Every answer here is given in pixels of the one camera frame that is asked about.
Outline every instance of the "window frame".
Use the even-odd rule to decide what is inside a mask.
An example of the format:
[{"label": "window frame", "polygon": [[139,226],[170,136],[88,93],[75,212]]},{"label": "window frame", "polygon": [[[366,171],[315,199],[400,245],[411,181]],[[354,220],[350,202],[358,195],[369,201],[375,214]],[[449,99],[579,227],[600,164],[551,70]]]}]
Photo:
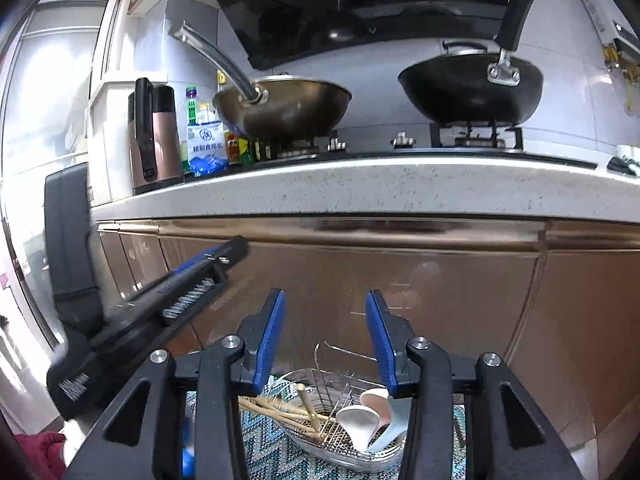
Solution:
[{"label": "window frame", "polygon": [[[47,32],[32,32],[25,33],[25,30],[29,26],[31,19],[33,17],[33,13],[38,9],[38,6],[41,4],[55,3],[55,2],[69,2],[69,1],[78,1],[78,0],[40,0],[38,4],[33,8],[28,18],[24,21],[20,31],[16,35],[15,39],[12,41],[11,46],[9,47],[6,57],[2,63],[2,70],[0,70],[0,94],[2,98],[0,100],[0,182],[6,176],[13,175],[5,175],[4,167],[2,164],[2,154],[4,147],[4,118],[6,114],[6,98],[8,94],[8,86],[11,81],[12,75],[14,73],[15,63],[18,59],[18,55],[20,54],[20,48],[22,46],[23,38],[29,38],[32,36],[37,36],[40,34],[46,34]],[[87,96],[87,105],[89,104],[89,98],[94,94],[95,90],[100,85],[100,81],[104,76],[104,73],[107,70],[110,70],[111,63],[107,64],[106,60],[110,57],[110,51],[113,47],[113,41],[116,40],[116,35],[114,30],[117,28],[119,20],[118,14],[119,11],[122,11],[122,0],[103,0],[106,1],[107,4],[104,8],[104,14],[102,16],[102,21],[98,26],[98,37],[95,42],[94,49],[94,57],[92,59],[92,70],[91,70],[91,83],[89,87],[89,95]],[[78,27],[78,30],[95,30],[93,27]],[[99,68],[99,73],[96,74],[96,68]],[[86,135],[86,124],[87,117],[84,118],[84,134]],[[78,152],[78,155],[86,154],[87,152]],[[67,158],[69,154],[62,155],[60,157],[52,158],[51,160],[47,160],[44,164],[49,164],[50,162],[55,162],[59,158]],[[42,166],[43,163],[38,163],[36,166]],[[34,168],[28,167],[23,168],[17,173],[25,173],[26,171],[32,170]]]},{"label": "window frame", "polygon": [[[64,2],[70,0],[40,0],[39,4],[46,4],[51,2]],[[96,39],[96,45],[94,49],[94,57],[92,60],[92,74],[90,80],[90,92],[87,96],[87,105],[89,104],[89,100],[91,95],[94,94],[95,90],[100,85],[101,79],[104,76],[104,73],[109,70],[117,70],[120,63],[120,51],[122,49],[122,45],[118,44],[118,42],[122,43],[122,23],[126,18],[126,9],[128,6],[128,0],[105,0],[107,1],[107,5],[104,9],[104,14],[102,16],[102,21],[99,25],[98,37]],[[32,9],[30,15],[24,20],[24,23],[20,27],[18,34],[11,42],[11,45],[6,51],[6,55],[1,62],[0,66],[0,216],[5,219],[5,211],[6,208],[4,206],[4,199],[2,196],[2,184],[4,178],[6,177],[3,173],[2,168],[2,145],[3,145],[3,137],[4,137],[4,117],[6,112],[6,98],[8,94],[8,86],[11,81],[11,77],[13,75],[15,63],[20,53],[20,46],[22,44],[22,38],[24,35],[24,31],[27,29],[29,23],[31,22],[31,18],[33,13],[36,11],[37,5]],[[84,129],[86,135],[86,126],[87,126],[88,118],[85,115],[84,118]],[[16,172],[15,174],[7,175],[15,176],[17,174],[26,173],[28,171],[34,170],[46,164],[50,164],[57,160],[62,160],[65,158],[69,158],[71,156],[82,156],[88,155],[87,151],[84,152],[76,152],[69,153],[66,155],[62,155],[59,157],[52,158],[44,163],[35,164],[33,167],[24,168]],[[22,288],[22,283],[18,278],[18,273],[14,267],[14,261],[10,256],[10,251],[8,248],[8,244],[12,243],[10,239],[5,239],[4,233],[0,233],[0,257],[4,261],[5,273],[9,279],[9,283],[12,286],[12,293],[14,294],[15,301],[18,305],[18,309],[22,313],[27,326],[29,327],[31,333],[33,333],[34,337],[38,341],[41,348],[45,351],[46,355],[50,358],[52,356],[53,347],[55,346],[55,341],[52,340],[52,333],[49,326],[47,326],[46,322],[42,318],[42,314],[38,310],[37,305],[31,304],[33,303],[33,298],[28,299],[25,290]]]}]

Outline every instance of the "white speckled countertop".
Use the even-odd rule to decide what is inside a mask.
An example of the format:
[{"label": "white speckled countertop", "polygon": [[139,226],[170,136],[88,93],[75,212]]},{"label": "white speckled countertop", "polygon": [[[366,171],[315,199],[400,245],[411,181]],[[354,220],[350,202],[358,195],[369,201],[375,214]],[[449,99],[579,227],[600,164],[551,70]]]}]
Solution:
[{"label": "white speckled countertop", "polygon": [[518,215],[640,222],[640,178],[528,160],[365,158],[220,176],[92,208],[95,221],[291,213]]}]

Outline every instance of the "rose gold kettle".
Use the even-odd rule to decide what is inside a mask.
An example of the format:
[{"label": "rose gold kettle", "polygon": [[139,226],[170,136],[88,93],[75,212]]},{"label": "rose gold kettle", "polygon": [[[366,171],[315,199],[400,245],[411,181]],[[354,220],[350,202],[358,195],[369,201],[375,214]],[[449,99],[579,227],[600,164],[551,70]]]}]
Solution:
[{"label": "rose gold kettle", "polygon": [[137,79],[129,95],[128,123],[133,194],[182,182],[174,89]]}]

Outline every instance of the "window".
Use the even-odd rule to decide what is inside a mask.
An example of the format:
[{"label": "window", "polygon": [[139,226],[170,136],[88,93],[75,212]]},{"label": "window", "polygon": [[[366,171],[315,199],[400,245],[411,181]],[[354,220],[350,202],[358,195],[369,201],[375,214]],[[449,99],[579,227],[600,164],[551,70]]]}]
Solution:
[{"label": "window", "polygon": [[26,303],[37,310],[34,316],[51,342],[63,342],[65,335],[51,296],[44,179],[86,160],[86,110],[90,91],[108,65],[118,3],[43,1],[7,57],[9,66],[3,67],[2,213],[10,232],[7,241],[24,275],[20,284]]}]

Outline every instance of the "range hood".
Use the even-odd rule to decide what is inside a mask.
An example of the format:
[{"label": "range hood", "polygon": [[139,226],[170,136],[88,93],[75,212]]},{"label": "range hood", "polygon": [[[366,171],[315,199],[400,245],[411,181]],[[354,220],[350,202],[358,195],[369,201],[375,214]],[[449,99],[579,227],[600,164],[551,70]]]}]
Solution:
[{"label": "range hood", "polygon": [[507,0],[217,0],[252,66],[408,38],[493,39]]}]

